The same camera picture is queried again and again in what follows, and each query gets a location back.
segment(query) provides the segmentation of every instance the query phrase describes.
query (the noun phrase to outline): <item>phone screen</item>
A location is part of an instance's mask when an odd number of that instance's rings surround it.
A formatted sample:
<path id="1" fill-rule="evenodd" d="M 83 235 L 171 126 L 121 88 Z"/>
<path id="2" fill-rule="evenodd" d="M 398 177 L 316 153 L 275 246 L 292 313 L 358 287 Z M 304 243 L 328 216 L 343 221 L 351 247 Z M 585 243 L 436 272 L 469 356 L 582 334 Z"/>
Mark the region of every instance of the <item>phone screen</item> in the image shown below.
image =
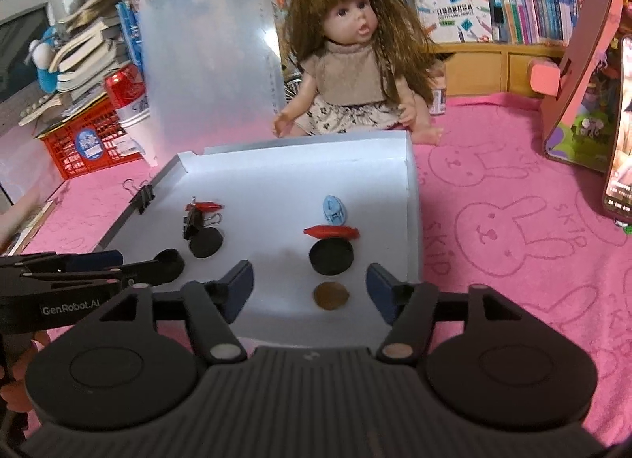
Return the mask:
<path id="1" fill-rule="evenodd" d="M 632 35 L 619 41 L 621 91 L 616 141 L 604 189 L 604 207 L 621 221 L 632 222 Z"/>

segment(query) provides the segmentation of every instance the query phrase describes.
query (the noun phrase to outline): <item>red plastic basket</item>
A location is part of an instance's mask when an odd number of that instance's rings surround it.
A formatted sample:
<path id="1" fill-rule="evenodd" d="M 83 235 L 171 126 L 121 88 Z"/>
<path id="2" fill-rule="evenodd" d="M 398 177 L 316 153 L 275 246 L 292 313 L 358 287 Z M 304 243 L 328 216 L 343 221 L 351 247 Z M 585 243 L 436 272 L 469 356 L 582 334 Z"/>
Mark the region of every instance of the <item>red plastic basket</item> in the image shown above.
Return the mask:
<path id="1" fill-rule="evenodd" d="M 69 180 L 99 169 L 142 158 L 139 153 L 121 156 L 112 142 L 125 135 L 108 98 L 61 128 L 42 137 L 62 178 Z"/>

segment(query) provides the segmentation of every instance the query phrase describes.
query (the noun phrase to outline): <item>white tray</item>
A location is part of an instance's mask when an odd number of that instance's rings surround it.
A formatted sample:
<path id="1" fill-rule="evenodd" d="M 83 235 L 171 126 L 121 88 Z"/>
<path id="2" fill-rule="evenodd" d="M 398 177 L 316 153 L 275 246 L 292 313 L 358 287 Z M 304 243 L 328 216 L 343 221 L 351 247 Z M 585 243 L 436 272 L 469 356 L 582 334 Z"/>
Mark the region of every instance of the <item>white tray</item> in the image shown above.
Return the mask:
<path id="1" fill-rule="evenodd" d="M 332 347 L 380 344 L 388 331 L 366 292 L 367 266 L 378 262 L 401 280 L 421 270 L 419 196 L 406 132 L 274 140 L 181 153 L 153 182 L 156 199 L 143 215 L 132 207 L 100 242 L 125 262 L 152 259 L 166 248 L 184 257 L 186 281 L 217 280 L 249 260 L 255 288 L 232 325 L 238 337 L 285 345 Z M 322 277 L 308 260 L 315 238 L 303 229 L 326 224 L 322 202 L 338 197 L 347 225 L 359 229 L 355 260 L 339 277 Z M 224 205 L 218 226 L 224 243 L 210 258 L 192 256 L 182 238 L 184 207 L 192 199 Z M 351 293 L 335 311 L 319 308 L 314 288 L 340 281 Z"/>

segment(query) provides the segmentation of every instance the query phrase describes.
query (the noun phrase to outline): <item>doll's hand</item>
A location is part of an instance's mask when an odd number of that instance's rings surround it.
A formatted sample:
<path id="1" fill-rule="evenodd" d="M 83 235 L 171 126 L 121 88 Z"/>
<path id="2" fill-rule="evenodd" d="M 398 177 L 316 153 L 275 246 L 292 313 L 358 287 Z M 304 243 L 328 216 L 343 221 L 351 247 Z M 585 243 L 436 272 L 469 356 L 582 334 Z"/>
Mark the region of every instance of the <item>doll's hand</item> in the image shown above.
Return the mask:
<path id="1" fill-rule="evenodd" d="M 285 115 L 285 113 L 280 112 L 273 121 L 273 134 L 275 135 L 275 137 L 280 137 L 280 135 L 283 133 L 283 130 L 285 130 L 288 124 L 290 124 L 288 117 Z"/>
<path id="2" fill-rule="evenodd" d="M 38 341 L 43 346 L 51 343 L 51 338 L 46 332 L 37 332 L 33 336 L 33 340 Z M 26 376 L 26 367 L 37 354 L 35 342 L 29 347 L 11 368 L 11 376 L 15 381 L 7 383 L 0 388 L 0 395 L 6 401 L 7 410 L 18 413 L 26 413 L 33 409 L 28 396 L 26 395 L 26 386 L 24 385 L 24 376 Z M 0 379 L 4 378 L 4 368 L 0 367 Z"/>
<path id="3" fill-rule="evenodd" d="M 415 98 L 411 97 L 402 100 L 402 103 L 397 108 L 402 111 L 399 115 L 399 122 L 402 126 L 410 126 L 413 122 L 415 122 L 415 118 L 417 116 Z"/>

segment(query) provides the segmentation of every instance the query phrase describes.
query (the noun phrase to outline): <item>doll's hair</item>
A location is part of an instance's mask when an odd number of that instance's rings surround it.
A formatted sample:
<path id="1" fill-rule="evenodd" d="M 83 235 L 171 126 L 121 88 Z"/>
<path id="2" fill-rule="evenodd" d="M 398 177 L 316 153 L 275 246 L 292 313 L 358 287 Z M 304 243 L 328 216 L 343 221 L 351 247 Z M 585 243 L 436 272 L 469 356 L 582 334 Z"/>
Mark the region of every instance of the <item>doll's hair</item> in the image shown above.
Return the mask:
<path id="1" fill-rule="evenodd" d="M 292 0 L 285 23 L 286 39 L 299 63 L 322 52 L 327 38 L 322 24 L 331 9 L 345 0 Z M 373 48 L 382 75 L 382 93 L 398 103 L 395 78 L 432 102 L 428 68 L 434 63 L 432 41 L 417 14 L 402 0 L 369 0 L 377 15 Z"/>

